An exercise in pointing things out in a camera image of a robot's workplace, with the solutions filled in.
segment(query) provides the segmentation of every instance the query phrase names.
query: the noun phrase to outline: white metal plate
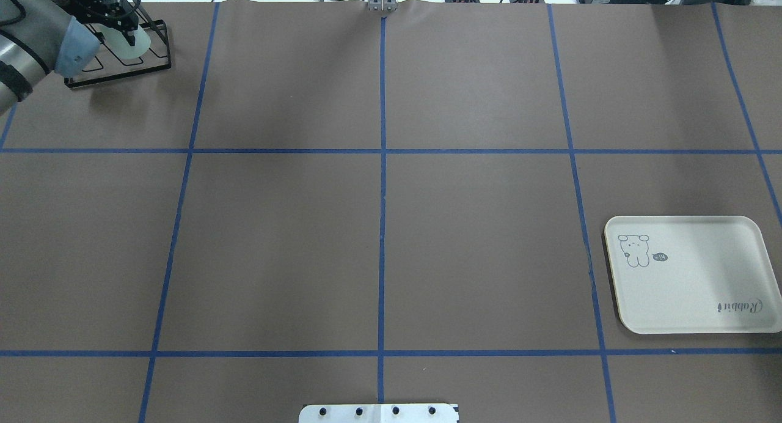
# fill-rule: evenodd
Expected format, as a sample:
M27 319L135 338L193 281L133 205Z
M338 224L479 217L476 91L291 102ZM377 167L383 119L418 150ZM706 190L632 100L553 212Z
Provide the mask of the white metal plate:
M782 331L782 295L752 220L618 216L604 235L619 319L629 330Z
M458 423L458 410L447 403L310 405L299 423Z

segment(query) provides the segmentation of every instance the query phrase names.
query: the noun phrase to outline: light blue object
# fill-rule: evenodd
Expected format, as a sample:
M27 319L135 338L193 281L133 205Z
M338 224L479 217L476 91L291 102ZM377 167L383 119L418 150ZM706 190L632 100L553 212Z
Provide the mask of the light blue object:
M68 30L59 47L54 70L64 78L78 75L98 52L100 41L75 17L70 17Z

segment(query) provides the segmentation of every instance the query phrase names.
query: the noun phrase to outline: rectangular tray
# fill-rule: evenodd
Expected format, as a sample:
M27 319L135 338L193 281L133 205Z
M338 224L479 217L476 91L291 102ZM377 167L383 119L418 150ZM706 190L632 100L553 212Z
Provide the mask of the rectangular tray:
M782 295L760 228L747 217L617 216L604 239L629 330L782 331Z

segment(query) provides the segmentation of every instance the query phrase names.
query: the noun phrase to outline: cartoon animal drawing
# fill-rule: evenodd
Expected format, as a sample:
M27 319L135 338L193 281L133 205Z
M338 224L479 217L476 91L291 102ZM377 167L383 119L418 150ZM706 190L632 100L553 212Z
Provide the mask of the cartoon animal drawing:
M630 267L647 267L649 265L649 236L620 235L619 245L627 258Z

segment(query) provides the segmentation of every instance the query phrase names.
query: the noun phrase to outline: black band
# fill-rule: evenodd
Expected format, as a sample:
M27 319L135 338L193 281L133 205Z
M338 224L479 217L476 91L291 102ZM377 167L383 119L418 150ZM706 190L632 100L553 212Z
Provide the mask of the black band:
M22 50L25 50L25 52L27 52L27 54L30 55L30 57L33 58L38 63L39 66L41 66L45 74L48 75L49 73L51 73L51 70L46 65L44 60L41 59L41 56L39 56L36 52L34 52L34 50L30 48L30 45L25 44L24 42L22 42L22 40L17 39L16 36L11 35L11 33L8 33L7 31L4 31L2 29L0 29L0 35L5 36L8 39L8 41L11 41L16 45L19 45L19 47L22 47Z
M16 67L3 61L0 61L0 83L5 84L20 102L33 92L33 86L30 85L27 78Z

